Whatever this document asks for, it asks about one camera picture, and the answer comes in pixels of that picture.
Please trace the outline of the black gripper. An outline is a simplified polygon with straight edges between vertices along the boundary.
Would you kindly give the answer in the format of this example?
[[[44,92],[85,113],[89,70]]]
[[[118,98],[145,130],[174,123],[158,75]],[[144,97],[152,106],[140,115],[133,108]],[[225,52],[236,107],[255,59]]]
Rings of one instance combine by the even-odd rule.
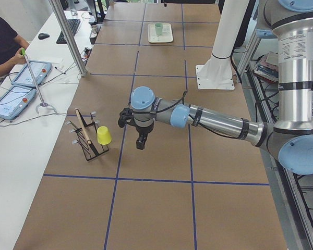
[[[145,143],[148,138],[148,134],[151,133],[154,129],[154,123],[152,122],[146,127],[136,125],[136,131],[139,133],[139,136],[136,140],[136,149],[144,150]]]

